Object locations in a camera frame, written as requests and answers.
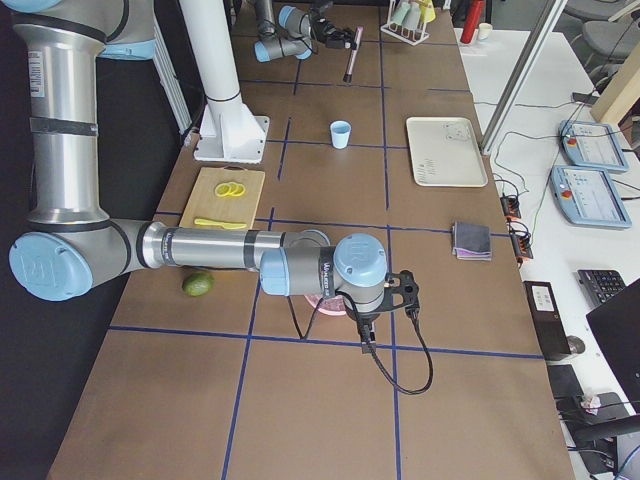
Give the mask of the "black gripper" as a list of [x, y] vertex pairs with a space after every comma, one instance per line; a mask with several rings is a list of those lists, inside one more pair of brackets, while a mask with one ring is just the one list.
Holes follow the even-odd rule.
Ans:
[[313, 17], [311, 21], [311, 38], [327, 48], [352, 50], [355, 33], [350, 28], [338, 29], [325, 17]]
[[381, 301], [370, 309], [368, 304], [355, 302], [350, 295], [345, 294], [344, 307], [347, 316], [357, 324], [362, 353], [372, 354], [373, 347], [377, 346], [375, 320], [389, 310], [389, 301], [382, 297]]

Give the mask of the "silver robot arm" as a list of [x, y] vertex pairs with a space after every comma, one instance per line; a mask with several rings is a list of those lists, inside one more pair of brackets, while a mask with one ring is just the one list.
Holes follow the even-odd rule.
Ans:
[[[99, 203], [118, 218], [147, 219], [156, 210], [181, 209], [186, 171], [175, 164], [176, 124], [149, 61], [94, 62], [101, 190]], [[35, 200], [31, 177], [27, 50], [1, 12], [1, 244], [24, 230]], [[241, 332], [251, 316], [255, 278], [235, 277], [241, 293], [228, 291], [185, 299], [162, 308], [152, 327]], [[47, 302], [26, 292], [8, 267], [1, 270], [1, 362], [22, 368], [87, 367], [98, 351], [125, 282], [109, 281], [65, 302]]]
[[350, 60], [357, 55], [364, 27], [355, 30], [336, 27], [325, 16], [332, 1], [314, 1], [307, 11], [285, 5], [278, 16], [271, 1], [251, 1], [251, 5], [256, 15], [259, 40], [254, 44], [254, 52], [259, 62], [289, 56], [305, 60], [315, 53], [314, 43], [349, 50]]

